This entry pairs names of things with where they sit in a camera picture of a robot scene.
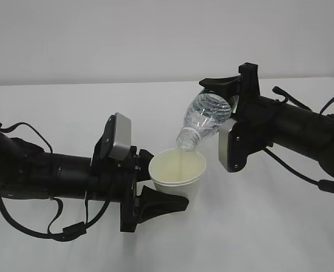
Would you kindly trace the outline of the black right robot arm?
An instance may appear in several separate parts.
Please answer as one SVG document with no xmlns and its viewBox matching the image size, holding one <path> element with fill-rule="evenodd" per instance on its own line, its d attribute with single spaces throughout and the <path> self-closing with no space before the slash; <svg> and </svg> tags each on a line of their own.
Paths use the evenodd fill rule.
<svg viewBox="0 0 334 272">
<path fill-rule="evenodd" d="M 205 92 L 224 100 L 238 98 L 219 129 L 220 163 L 228 172 L 238 172 L 249 155 L 278 144 L 317 161 L 334 178 L 334 114 L 315 113 L 279 87 L 273 92 L 282 101 L 262 96 L 257 70 L 246 62 L 237 76 L 199 82 Z"/>
</svg>

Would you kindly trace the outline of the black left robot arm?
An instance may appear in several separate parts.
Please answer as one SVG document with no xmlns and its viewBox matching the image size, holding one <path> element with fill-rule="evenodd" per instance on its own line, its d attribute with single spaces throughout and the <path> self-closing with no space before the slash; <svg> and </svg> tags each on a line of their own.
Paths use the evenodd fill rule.
<svg viewBox="0 0 334 272">
<path fill-rule="evenodd" d="M 120 113 L 111 115 L 92 157 L 57 154 L 8 133 L 15 125 L 0 123 L 0 212 L 15 229 L 36 238 L 71 241 L 93 226 L 112 202 L 120 204 L 120 229 L 134 232 L 136 226 L 152 218 L 184 211 L 186 197 L 166 194 L 144 186 L 150 179 L 153 155 L 131 144 L 131 121 Z M 63 198 L 103 203 L 92 219 L 65 227 L 59 233 L 36 232 L 16 222 L 7 211 L 4 199 L 49 199 L 63 209 Z"/>
</svg>

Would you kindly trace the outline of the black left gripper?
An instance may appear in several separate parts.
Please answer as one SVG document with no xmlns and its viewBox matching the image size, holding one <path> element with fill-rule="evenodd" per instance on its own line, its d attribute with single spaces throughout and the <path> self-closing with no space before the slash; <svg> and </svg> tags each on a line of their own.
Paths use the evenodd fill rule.
<svg viewBox="0 0 334 272">
<path fill-rule="evenodd" d="M 113 174 L 112 202 L 120 204 L 120 231 L 135 232 L 137 226 L 136 183 L 150 180 L 149 165 L 154 155 L 147 150 L 132 146 L 123 161 L 116 163 Z M 185 211 L 189 200 L 180 195 L 172 195 L 153 190 L 147 186 L 139 195 L 139 223 L 161 215 Z"/>
</svg>

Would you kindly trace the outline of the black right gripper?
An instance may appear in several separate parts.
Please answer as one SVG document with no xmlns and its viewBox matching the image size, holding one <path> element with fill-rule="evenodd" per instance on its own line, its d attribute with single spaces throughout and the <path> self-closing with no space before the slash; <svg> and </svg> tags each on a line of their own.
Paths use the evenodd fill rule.
<svg viewBox="0 0 334 272">
<path fill-rule="evenodd" d="M 205 78 L 199 81 L 201 94 L 215 94 L 222 98 L 239 95 L 233 128 L 233 154 L 247 158 L 261 151 L 270 142 L 268 125 L 270 114 L 261 100 L 258 65 L 244 63 L 240 75 L 228 78 Z"/>
</svg>

